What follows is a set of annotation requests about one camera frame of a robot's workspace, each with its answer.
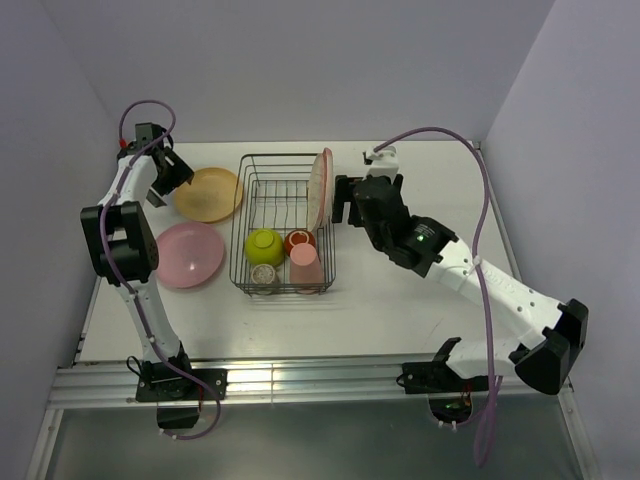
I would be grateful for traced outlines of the pink cream plate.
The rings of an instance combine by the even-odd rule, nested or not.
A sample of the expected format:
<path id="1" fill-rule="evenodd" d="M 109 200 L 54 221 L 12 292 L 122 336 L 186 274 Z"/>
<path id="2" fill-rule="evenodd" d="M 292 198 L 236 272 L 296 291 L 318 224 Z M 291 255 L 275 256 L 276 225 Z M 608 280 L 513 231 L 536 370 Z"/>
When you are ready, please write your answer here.
<path id="1" fill-rule="evenodd" d="M 328 148 L 316 156 L 307 183 L 306 229 L 311 232 L 320 228 L 326 217 L 330 157 Z"/>
<path id="2" fill-rule="evenodd" d="M 326 226 L 332 218 L 333 199 L 334 199 L 334 161 L 333 153 L 329 148 L 323 149 L 323 158 L 325 160 L 325 195 L 322 214 L 322 226 Z"/>

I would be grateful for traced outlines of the orange plastic plate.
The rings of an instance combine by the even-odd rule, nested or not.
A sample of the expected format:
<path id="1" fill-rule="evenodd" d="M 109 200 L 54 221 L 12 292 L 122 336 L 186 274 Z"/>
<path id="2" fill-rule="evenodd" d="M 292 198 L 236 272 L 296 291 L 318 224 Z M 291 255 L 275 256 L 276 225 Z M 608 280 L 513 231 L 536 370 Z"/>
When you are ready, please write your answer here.
<path id="1" fill-rule="evenodd" d="M 241 205 L 244 185 L 231 171 L 208 167 L 194 173 L 191 183 L 178 187 L 173 195 L 176 210 L 185 218 L 217 223 L 230 218 Z"/>

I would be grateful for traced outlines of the orange black mug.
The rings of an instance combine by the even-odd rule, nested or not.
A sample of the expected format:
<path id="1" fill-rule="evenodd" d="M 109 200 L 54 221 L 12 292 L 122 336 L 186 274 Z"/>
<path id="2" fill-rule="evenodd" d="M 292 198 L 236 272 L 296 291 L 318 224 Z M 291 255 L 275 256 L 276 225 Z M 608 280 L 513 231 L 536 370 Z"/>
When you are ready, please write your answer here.
<path id="1" fill-rule="evenodd" d="M 284 248 L 289 256 L 293 248 L 299 244 L 308 244 L 316 247 L 315 236 L 306 229 L 295 229 L 290 231 L 284 238 Z"/>

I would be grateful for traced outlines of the salmon pink cup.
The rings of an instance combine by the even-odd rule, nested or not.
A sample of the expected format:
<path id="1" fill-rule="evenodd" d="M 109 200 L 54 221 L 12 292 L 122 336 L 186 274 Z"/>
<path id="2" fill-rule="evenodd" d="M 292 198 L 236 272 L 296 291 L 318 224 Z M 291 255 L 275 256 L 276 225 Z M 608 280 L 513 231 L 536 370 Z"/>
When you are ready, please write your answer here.
<path id="1" fill-rule="evenodd" d="M 301 294 L 319 293 L 324 283 L 324 272 L 314 246 L 295 245 L 290 252 L 290 283 Z"/>

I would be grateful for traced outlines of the lime green bowl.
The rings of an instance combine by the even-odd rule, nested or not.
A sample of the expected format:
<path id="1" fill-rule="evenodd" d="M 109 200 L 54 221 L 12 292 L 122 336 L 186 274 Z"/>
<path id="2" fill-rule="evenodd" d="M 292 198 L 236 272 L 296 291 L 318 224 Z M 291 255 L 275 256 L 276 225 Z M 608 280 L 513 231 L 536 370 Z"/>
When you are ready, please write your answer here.
<path id="1" fill-rule="evenodd" d="M 244 251 L 250 265 L 278 267 L 284 262 L 285 248 L 282 237 L 272 229 L 257 229 L 245 240 Z"/>

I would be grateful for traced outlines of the speckled ceramic small cup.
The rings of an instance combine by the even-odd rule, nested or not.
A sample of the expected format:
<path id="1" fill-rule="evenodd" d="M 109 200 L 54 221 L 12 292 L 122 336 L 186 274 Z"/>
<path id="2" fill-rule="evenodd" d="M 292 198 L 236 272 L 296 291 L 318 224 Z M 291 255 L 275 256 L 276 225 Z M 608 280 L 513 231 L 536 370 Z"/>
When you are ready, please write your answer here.
<path id="1" fill-rule="evenodd" d="M 254 292 L 259 295 L 273 294 L 279 285 L 276 269 L 269 264 L 259 264 L 252 267 L 250 281 Z"/>

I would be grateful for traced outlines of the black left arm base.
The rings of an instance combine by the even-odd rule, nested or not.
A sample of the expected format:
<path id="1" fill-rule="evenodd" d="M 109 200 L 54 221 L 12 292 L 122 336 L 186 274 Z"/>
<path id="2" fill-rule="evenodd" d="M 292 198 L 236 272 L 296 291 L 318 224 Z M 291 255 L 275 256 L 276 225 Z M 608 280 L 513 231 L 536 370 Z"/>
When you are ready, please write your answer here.
<path id="1" fill-rule="evenodd" d="M 223 400 L 227 370 L 188 369 L 197 382 L 187 379 L 162 363 L 144 364 L 139 375 L 135 400 L 157 405 L 156 420 L 161 429 L 182 433 L 196 426 L 205 401 Z"/>

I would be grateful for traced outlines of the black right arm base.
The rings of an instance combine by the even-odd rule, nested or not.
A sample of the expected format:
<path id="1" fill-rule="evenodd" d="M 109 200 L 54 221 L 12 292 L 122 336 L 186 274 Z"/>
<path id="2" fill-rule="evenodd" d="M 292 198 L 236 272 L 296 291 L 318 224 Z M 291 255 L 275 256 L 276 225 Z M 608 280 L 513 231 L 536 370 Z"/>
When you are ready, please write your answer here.
<path id="1" fill-rule="evenodd" d="M 487 392 L 486 375 L 463 379 L 444 362 L 406 362 L 396 384 L 407 395 Z"/>

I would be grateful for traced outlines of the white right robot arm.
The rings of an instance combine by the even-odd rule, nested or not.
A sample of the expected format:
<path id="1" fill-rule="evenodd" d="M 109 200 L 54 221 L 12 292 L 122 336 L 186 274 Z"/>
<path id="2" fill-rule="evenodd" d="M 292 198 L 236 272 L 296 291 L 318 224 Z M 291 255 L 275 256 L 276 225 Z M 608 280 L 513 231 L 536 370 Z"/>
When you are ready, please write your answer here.
<path id="1" fill-rule="evenodd" d="M 337 176 L 333 222 L 364 228 L 393 263 L 488 310 L 511 337 L 449 338 L 431 360 L 403 364 L 398 384 L 408 394 L 484 392 L 490 376 L 517 377 L 537 392 L 558 394 L 586 343 L 587 306 L 537 292 L 473 255 L 451 229 L 410 214 L 401 186 L 400 179 Z"/>

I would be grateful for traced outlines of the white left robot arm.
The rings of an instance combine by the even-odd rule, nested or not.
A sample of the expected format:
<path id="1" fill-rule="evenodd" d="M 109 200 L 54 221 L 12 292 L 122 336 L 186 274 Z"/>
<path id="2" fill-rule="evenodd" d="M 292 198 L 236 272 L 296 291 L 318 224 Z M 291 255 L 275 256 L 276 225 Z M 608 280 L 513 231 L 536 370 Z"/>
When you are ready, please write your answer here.
<path id="1" fill-rule="evenodd" d="M 91 263 L 116 288 L 138 332 L 143 354 L 134 372 L 144 384 L 158 383 L 170 398 L 183 399 L 193 391 L 195 375 L 160 299 L 159 249 L 144 205 L 163 206 L 194 171 L 174 152 L 169 130 L 150 122 L 135 126 L 134 140 L 121 142 L 117 159 L 105 196 L 80 214 Z"/>

